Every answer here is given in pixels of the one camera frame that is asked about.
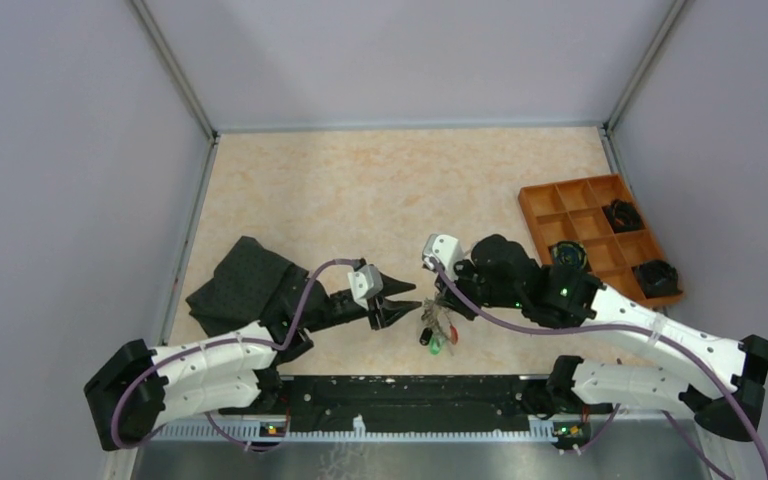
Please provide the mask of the keyring with coloured keys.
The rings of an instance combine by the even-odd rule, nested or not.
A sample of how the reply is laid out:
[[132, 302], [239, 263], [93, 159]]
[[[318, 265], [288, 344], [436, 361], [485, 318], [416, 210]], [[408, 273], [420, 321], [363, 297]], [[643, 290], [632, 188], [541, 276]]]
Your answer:
[[450, 313], [451, 309], [441, 294], [423, 301], [419, 343], [431, 355], [439, 355], [444, 350], [451, 351], [459, 342], [459, 332], [450, 319]]

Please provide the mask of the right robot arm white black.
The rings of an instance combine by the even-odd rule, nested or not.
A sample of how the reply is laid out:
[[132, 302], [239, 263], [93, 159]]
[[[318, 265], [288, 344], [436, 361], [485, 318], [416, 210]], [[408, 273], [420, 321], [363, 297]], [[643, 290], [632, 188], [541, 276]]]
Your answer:
[[499, 234], [465, 251], [450, 235], [431, 235], [422, 252], [444, 305], [530, 335], [591, 334], [650, 361], [609, 365], [561, 356], [546, 385], [549, 404], [622, 404], [688, 414], [710, 433], [751, 442], [765, 401], [768, 340], [718, 337], [647, 308], [597, 277], [541, 265]]

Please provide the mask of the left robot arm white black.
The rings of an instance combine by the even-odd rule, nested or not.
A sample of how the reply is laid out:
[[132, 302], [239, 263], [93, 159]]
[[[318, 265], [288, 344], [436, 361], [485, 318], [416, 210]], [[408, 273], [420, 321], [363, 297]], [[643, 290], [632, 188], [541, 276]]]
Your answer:
[[399, 297], [413, 283], [362, 259], [334, 263], [350, 271], [333, 293], [291, 262], [219, 269], [188, 300], [207, 339], [123, 344], [83, 388], [101, 448], [135, 448], [170, 422], [216, 410], [268, 413], [281, 397], [278, 366], [310, 351], [311, 333], [357, 320], [381, 330], [421, 305]]

